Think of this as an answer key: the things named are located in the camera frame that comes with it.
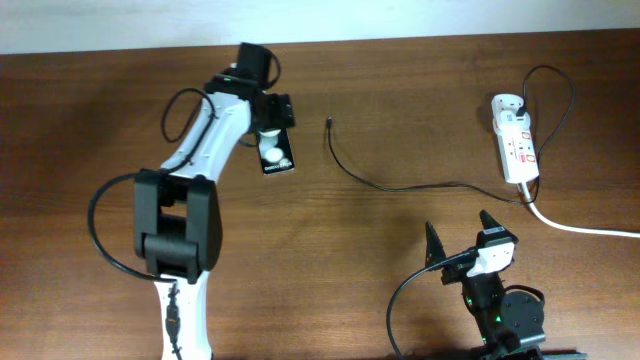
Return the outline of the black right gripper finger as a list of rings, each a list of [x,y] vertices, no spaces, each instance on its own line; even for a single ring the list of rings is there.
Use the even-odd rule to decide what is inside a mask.
[[[506,235],[506,229],[499,224],[486,210],[481,210],[479,213],[480,221],[483,230],[478,236],[483,238],[497,238],[504,237]]]
[[[426,230],[426,256],[425,266],[430,267],[446,259],[442,242],[431,222],[425,224]]]

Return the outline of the black Galaxy flip phone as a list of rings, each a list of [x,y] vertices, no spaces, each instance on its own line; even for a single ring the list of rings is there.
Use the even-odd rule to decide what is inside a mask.
[[[257,133],[258,152],[265,176],[292,172],[295,169],[293,151],[286,129]]]

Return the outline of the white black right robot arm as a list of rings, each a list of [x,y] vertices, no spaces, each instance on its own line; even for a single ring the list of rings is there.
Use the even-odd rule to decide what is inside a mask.
[[[544,352],[544,294],[524,285],[505,286],[500,273],[514,263],[518,238],[481,211],[482,230],[473,246],[448,256],[431,223],[426,229],[425,265],[441,272],[444,285],[459,283],[468,312],[483,345],[469,351],[471,359],[586,359],[576,350]]]

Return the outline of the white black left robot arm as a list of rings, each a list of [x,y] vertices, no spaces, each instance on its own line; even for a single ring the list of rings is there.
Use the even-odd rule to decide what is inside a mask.
[[[213,356],[207,285],[223,240],[217,185],[233,149],[252,134],[263,174],[295,167],[291,100],[269,91],[279,65],[268,48],[241,44],[236,62],[199,89],[200,109],[178,149],[134,181],[134,250],[158,292],[165,359]]]

